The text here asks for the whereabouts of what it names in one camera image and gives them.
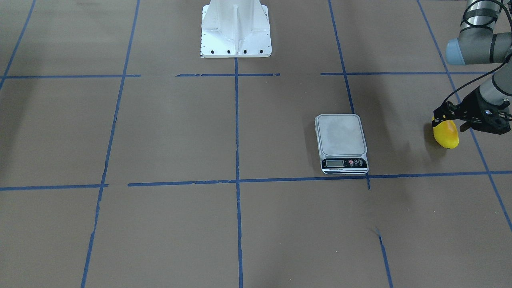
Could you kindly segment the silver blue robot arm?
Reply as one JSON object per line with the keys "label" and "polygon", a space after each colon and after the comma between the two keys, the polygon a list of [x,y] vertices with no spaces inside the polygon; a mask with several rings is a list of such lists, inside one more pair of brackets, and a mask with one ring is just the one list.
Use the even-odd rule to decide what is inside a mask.
{"label": "silver blue robot arm", "polygon": [[495,33],[501,13],[511,22],[510,0],[469,0],[462,15],[457,38],[446,46],[446,60],[452,65],[498,64],[486,73],[482,84],[459,104],[446,97],[434,110],[432,127],[462,120],[460,131],[468,129],[502,135],[511,130],[511,33]]}

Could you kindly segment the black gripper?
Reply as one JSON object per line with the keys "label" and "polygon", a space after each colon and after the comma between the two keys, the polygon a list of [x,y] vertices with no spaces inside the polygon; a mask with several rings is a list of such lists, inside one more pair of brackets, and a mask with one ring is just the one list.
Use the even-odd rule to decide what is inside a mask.
{"label": "black gripper", "polygon": [[500,105],[487,102],[478,89],[464,97],[457,106],[443,102],[433,111],[432,126],[448,120],[462,120],[460,132],[469,129],[485,133],[503,135],[511,131],[510,101],[505,98]]}

